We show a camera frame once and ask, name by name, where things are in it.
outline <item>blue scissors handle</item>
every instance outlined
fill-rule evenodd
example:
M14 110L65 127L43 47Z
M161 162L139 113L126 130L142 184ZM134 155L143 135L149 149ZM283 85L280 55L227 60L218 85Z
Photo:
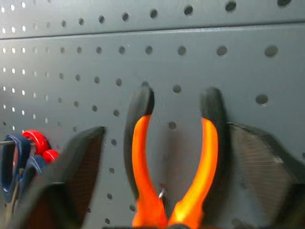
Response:
M2 150L1 183L4 198L11 202L16 182L19 181L19 170L25 168L31 152L30 141L21 134L6 135L5 141L13 141L15 145L5 145ZM17 149L18 160L13 172L14 151Z
M36 175L42 175L47 163L41 155L31 156L25 166L23 177L20 180L19 202L22 201L25 193L31 186Z

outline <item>scissors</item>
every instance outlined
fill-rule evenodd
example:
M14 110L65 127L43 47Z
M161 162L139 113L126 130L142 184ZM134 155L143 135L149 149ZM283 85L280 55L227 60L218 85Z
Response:
M137 202L133 227L197 229L201 226L208 194L219 177L224 158L225 109L220 90L208 88L199 96L203 141L199 166L193 183L176 204L170 219L153 187L146 162L146 137L154 108L154 92L147 83L134 94L124 133L125 169Z
M32 141L35 153L31 156ZM7 135L3 144L1 183L6 201L7 224L17 207L17 201L24 198L35 177L43 174L44 168L58 157L58 153L55 150L44 151L49 144L38 131Z

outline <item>pegboard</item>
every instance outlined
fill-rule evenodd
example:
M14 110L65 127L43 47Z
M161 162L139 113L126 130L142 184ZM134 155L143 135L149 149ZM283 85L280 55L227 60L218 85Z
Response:
M107 128L83 228L131 225L135 202L124 169L123 130L132 93L143 81L156 101L149 169L157 190L167 184L168 213L196 172L202 139L198 96L209 86L223 92L229 121L274 134L303 160L304 1L241 1L228 11L228 2L214 0L37 0L24 1L24 8L12 2L14 11L10 1L1 2L3 25L16 24L16 31L0 34L0 136L37 129L61 151L75 133ZM185 14L189 6L192 12ZM221 204L207 212L207 222L263 225L235 160L231 164Z

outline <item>metal rod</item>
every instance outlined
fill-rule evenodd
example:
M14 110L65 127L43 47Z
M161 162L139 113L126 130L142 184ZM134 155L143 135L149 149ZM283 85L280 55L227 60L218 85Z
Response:
M30 144L32 146L35 145L34 142L31 139L29 139L29 141L30 141ZM0 142L0 146L13 145L13 144L15 144L14 141L2 141L2 142Z

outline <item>orange pliers handle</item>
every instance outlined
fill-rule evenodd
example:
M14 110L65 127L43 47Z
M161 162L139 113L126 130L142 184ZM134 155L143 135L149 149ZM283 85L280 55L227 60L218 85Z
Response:
M132 226L163 229L179 224L197 229L204 215L204 200L214 182L220 154L223 153L225 110L221 93L216 88L209 88L200 95L203 129L201 159L192 185L176 204L169 221L151 182L146 162L146 136L153 107L153 90L144 83L133 96L124 133L125 168L137 202Z

